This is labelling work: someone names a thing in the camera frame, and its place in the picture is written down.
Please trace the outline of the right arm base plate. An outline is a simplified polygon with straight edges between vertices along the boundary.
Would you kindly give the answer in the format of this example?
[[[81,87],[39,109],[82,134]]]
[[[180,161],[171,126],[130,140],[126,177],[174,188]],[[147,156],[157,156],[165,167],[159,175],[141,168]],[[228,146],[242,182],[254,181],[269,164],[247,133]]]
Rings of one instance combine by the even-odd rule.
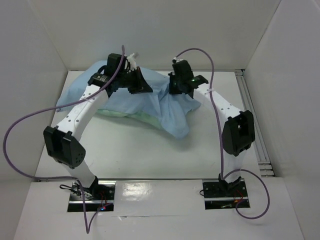
[[[203,179],[199,194],[203,197],[205,210],[250,208],[245,180],[241,178],[230,189],[224,189],[217,178]]]

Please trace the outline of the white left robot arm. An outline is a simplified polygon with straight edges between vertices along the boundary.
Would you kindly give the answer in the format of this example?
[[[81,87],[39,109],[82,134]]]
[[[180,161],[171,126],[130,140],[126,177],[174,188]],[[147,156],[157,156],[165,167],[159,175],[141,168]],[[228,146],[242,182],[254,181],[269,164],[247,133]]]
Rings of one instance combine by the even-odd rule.
[[[48,155],[66,167],[75,178],[77,189],[88,200],[103,196],[108,190],[99,184],[98,177],[86,164],[86,150],[80,140],[99,107],[118,89],[127,89],[132,95],[153,91],[137,66],[134,53],[129,56],[111,53],[106,65],[88,79],[80,103],[55,127],[48,126],[43,131]]]

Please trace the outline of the light blue pillowcase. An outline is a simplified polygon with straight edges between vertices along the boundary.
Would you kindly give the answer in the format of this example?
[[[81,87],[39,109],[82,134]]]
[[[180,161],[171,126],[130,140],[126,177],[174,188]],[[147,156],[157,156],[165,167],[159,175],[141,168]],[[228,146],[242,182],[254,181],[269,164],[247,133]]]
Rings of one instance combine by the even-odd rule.
[[[106,60],[98,61],[78,76],[70,87],[62,92],[57,106],[67,105],[87,97],[90,93],[88,90],[86,96],[83,95],[90,77],[106,63]],[[186,137],[190,130],[186,115],[188,112],[198,109],[201,103],[184,93],[169,94],[170,81],[168,76],[147,68],[140,67],[140,69],[153,92],[131,94],[127,88],[119,88],[112,93],[107,102],[99,107],[97,113],[108,117],[133,118],[164,130],[177,139]],[[85,126],[77,127],[75,125],[78,125],[76,117],[73,117],[71,121],[65,117],[57,124],[58,129],[64,133],[77,129],[78,136],[76,138],[79,140]]]

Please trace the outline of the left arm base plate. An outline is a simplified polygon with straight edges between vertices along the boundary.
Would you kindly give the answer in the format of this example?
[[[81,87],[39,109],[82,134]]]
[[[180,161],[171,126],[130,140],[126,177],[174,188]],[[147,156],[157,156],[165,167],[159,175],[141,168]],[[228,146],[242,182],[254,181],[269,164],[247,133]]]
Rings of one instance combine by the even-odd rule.
[[[99,210],[100,212],[113,212],[116,182],[102,180],[99,181],[99,184],[105,187],[101,193],[98,193],[96,196],[92,196],[87,192],[84,193],[86,211],[96,212]],[[69,192],[67,212],[83,212],[83,196],[77,183],[74,182],[71,186],[61,184],[59,188]]]

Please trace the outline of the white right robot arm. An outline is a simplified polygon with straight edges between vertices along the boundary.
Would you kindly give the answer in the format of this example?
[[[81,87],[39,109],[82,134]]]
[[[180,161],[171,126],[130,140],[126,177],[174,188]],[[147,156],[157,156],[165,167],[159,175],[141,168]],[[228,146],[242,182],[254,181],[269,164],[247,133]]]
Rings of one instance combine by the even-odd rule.
[[[230,196],[241,181],[241,168],[246,151],[255,141],[254,117],[251,111],[242,111],[232,105],[213,89],[214,73],[210,80],[202,75],[195,76],[187,60],[175,57],[173,71],[169,75],[169,93],[194,96],[202,84],[209,84],[207,96],[217,118],[220,144],[220,173],[218,190],[223,196]]]

